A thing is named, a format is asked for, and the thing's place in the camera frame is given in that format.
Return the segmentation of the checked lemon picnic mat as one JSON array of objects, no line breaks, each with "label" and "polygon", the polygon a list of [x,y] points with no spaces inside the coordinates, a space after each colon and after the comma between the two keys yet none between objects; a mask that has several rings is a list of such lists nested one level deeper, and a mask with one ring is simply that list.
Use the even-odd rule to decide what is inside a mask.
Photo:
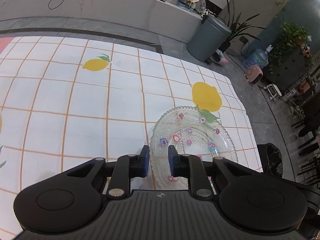
[{"label": "checked lemon picnic mat", "polygon": [[16,195],[95,157],[114,161],[148,144],[166,111],[193,105],[197,82],[222,99],[216,115],[241,165],[261,171],[246,109],[229,78],[167,55],[54,36],[1,39],[1,239],[21,227]]}]

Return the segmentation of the white small stool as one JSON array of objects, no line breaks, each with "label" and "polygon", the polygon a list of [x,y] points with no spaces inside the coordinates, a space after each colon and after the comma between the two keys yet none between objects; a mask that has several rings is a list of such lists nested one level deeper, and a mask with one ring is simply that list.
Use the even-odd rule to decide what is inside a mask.
[{"label": "white small stool", "polygon": [[275,84],[269,84],[264,87],[264,90],[268,91],[270,94],[270,100],[276,101],[278,98],[282,97],[281,91]]}]

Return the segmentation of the clear glass sticker plate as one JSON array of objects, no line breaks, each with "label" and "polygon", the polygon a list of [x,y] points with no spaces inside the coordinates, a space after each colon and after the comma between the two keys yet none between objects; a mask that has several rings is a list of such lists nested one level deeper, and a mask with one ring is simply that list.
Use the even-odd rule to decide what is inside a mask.
[{"label": "clear glass sticker plate", "polygon": [[150,163],[161,190],[185,190],[188,181],[170,173],[168,148],[178,154],[192,154],[202,161],[223,157],[238,162],[232,139],[220,118],[196,107],[180,106],[165,112],[155,124],[150,139]]}]

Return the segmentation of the long white tv cabinet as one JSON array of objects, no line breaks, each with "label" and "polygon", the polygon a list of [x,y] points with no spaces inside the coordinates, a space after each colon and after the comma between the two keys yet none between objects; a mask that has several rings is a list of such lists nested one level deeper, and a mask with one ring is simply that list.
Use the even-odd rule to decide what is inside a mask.
[{"label": "long white tv cabinet", "polygon": [[1,0],[1,20],[67,17],[134,27],[187,43],[201,17],[159,0],[64,0],[50,10],[50,0]]}]

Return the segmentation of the blue water jug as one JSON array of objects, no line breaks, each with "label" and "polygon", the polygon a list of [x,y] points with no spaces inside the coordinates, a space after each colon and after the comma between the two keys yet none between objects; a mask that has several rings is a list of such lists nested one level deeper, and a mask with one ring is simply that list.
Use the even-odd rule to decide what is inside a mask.
[{"label": "blue water jug", "polygon": [[258,65],[260,69],[263,69],[268,65],[268,55],[273,49],[272,45],[269,45],[265,50],[256,49],[247,59],[242,62],[242,65],[248,69],[250,66]]}]

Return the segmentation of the pink small heater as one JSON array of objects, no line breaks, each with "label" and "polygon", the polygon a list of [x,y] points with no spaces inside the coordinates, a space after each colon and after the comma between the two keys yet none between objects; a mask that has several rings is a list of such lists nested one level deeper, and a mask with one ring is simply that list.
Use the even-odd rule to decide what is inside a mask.
[{"label": "pink small heater", "polygon": [[263,71],[257,64],[252,65],[246,70],[245,77],[250,84],[255,85],[263,77]]}]

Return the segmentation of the grey-green trash bin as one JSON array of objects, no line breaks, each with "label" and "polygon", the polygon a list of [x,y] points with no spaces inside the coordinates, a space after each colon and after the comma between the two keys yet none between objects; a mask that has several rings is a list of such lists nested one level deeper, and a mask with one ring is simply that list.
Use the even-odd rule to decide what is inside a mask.
[{"label": "grey-green trash bin", "polygon": [[208,15],[188,42],[186,49],[194,58],[205,62],[231,35],[231,30],[212,15]]}]

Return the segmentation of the green potted plant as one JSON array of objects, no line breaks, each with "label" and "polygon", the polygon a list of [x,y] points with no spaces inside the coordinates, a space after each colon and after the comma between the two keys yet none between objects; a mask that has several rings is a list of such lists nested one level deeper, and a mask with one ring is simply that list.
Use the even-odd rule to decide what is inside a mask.
[{"label": "green potted plant", "polygon": [[219,50],[223,53],[231,46],[231,43],[234,41],[236,37],[240,36],[248,36],[253,38],[254,40],[260,40],[256,36],[248,33],[249,29],[263,29],[264,27],[255,26],[252,24],[249,24],[249,21],[253,20],[254,18],[258,17],[260,14],[253,15],[246,19],[244,22],[240,22],[240,17],[242,13],[240,12],[237,16],[235,16],[235,4],[234,1],[229,2],[229,0],[226,0],[227,2],[227,20],[224,20],[222,17],[217,16],[217,19],[224,23],[231,31],[231,33],[228,35],[226,40],[221,44],[219,47]]}]

